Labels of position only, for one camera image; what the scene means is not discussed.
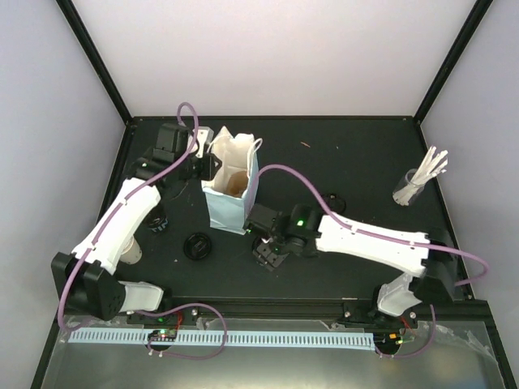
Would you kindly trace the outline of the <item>brown cardboard cup carrier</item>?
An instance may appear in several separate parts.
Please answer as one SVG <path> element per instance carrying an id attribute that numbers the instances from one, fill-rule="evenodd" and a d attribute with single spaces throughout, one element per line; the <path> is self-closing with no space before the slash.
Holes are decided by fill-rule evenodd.
<path id="1" fill-rule="evenodd" d="M 241 198 L 247 189 L 249 177 L 247 171 L 238 171 L 233 173 L 227 182 L 225 194 L 235 198 Z"/>

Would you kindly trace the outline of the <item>black paper coffee cup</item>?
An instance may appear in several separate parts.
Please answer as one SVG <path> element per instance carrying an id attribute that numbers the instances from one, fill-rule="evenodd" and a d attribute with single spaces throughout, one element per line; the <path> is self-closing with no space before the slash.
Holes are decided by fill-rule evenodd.
<path id="1" fill-rule="evenodd" d="M 152 233 L 163 233 L 169 226 L 166 211 L 161 203 L 158 203 L 145 217 L 144 224 Z"/>
<path id="2" fill-rule="evenodd" d="M 345 200 L 338 194 L 329 193 L 323 196 L 328 208 L 337 214 L 342 214 L 346 210 Z"/>

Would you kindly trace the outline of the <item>light blue paper bag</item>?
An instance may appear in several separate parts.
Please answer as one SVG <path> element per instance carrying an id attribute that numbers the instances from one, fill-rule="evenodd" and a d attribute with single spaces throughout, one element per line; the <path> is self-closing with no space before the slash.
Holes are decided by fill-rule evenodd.
<path id="1" fill-rule="evenodd" d="M 215 177 L 201 183 L 210 227 L 243 235 L 244 224 L 255 202 L 253 183 L 259 168 L 257 153 L 263 140 L 253 134 L 232 135 L 226 126 L 217 133 L 208 150 L 221 161 Z"/>

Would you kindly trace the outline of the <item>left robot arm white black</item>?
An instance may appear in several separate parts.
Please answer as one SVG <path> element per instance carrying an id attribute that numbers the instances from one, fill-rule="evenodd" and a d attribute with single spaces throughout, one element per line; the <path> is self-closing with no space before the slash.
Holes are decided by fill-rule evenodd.
<path id="1" fill-rule="evenodd" d="M 134 234 L 143 221 L 153 231 L 167 225 L 161 206 L 167 186 L 215 177 L 221 160 L 209 151 L 213 136 L 206 126 L 190 130 L 182 124 L 161 125 L 155 146 L 131 165 L 114 202 L 95 228 L 70 254 L 58 253 L 53 258 L 60 323 L 67 307 L 105 321 L 137 310 L 145 310 L 155 323 L 173 317 L 174 304 L 164 297 L 161 287 L 118 280 L 115 272 L 118 263 L 141 259 Z"/>

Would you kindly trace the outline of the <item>black coffee cup lid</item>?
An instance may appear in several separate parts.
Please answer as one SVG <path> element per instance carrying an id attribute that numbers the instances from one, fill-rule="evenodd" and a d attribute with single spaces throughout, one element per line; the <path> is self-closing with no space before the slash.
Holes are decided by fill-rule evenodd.
<path id="1" fill-rule="evenodd" d="M 193 233 L 183 243 L 183 252 L 191 260 L 201 260 L 212 251 L 212 241 L 204 233 Z"/>

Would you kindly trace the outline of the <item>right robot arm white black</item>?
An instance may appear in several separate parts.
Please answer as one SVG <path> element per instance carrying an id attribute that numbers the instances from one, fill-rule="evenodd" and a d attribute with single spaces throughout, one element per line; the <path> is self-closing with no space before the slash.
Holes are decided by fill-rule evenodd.
<path id="1" fill-rule="evenodd" d="M 447 246 L 428 248 L 425 233 L 380 228 L 313 207 L 297 205 L 277 212 L 256 204 L 243 228 L 256 236 L 255 256 L 264 267 L 276 268 L 290 254 L 313 258 L 319 253 L 347 254 L 392 267 L 400 275 L 376 288 L 368 307 L 370 320 L 386 327 L 410 308 L 453 302 L 457 260 Z"/>

